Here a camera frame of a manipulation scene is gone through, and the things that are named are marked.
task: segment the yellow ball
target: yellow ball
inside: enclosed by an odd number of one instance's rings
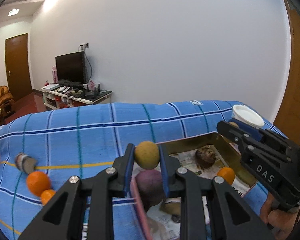
[[[153,142],[141,142],[134,150],[134,159],[141,168],[152,170],[160,161],[159,148]]]

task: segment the small orange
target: small orange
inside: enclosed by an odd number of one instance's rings
[[[233,169],[223,167],[218,171],[217,176],[223,177],[229,185],[232,185],[232,183],[234,182],[235,173]]]
[[[43,205],[47,204],[48,201],[53,197],[56,192],[53,189],[47,189],[42,192],[40,199]]]
[[[31,172],[26,180],[29,191],[40,197],[46,189],[51,189],[49,177],[42,171]]]

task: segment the orange leather sofa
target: orange leather sofa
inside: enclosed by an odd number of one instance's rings
[[[6,117],[9,114],[12,114],[13,104],[15,100],[11,93],[9,93],[9,89],[7,86],[0,87],[0,108],[2,117]]]

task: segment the baseboard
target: baseboard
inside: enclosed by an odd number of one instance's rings
[[[33,92],[37,93],[37,94],[40,94],[40,95],[43,95],[43,92],[40,91],[40,90],[37,90],[37,89],[33,89]]]

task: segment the white plastic lid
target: white plastic lid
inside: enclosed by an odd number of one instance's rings
[[[265,121],[255,111],[247,106],[234,105],[232,107],[234,118],[253,127],[262,128]]]

